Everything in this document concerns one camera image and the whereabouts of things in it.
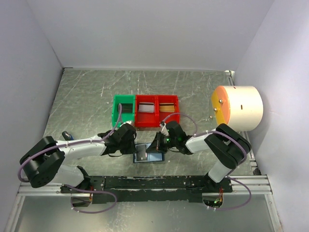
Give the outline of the blue leather card holder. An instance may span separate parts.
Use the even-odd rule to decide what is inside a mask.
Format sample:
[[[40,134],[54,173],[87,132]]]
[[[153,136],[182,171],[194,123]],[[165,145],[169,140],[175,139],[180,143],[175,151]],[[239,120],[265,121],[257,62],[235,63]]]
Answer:
[[[147,148],[148,148],[148,146],[151,143],[142,143],[142,144],[146,144]],[[141,161],[141,162],[135,162],[135,154],[136,154],[136,152],[133,154],[133,163],[148,163],[148,162],[161,162],[161,161],[164,161],[164,154],[162,152],[159,152],[159,153],[156,153],[156,152],[155,153],[147,153],[147,161]]]

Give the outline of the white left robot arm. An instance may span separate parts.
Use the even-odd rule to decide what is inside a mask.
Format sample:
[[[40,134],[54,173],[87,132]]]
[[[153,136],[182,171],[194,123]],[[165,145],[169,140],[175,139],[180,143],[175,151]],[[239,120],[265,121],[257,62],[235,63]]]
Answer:
[[[118,129],[93,137],[71,141],[56,141],[52,136],[42,138],[20,159],[18,178],[33,188],[49,183],[69,184],[79,193],[89,190],[88,174],[80,166],[69,166],[72,160],[98,157],[116,152],[135,153],[136,129],[123,123]]]

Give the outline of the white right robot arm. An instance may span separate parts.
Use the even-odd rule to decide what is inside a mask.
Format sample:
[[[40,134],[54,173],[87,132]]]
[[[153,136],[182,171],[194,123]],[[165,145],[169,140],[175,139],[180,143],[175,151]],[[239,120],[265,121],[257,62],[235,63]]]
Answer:
[[[224,123],[201,134],[187,135],[177,121],[171,121],[164,125],[163,131],[156,133],[146,153],[166,153],[171,148],[184,155],[211,150],[218,160],[206,174],[205,188],[216,192],[221,181],[246,160],[252,147]]]

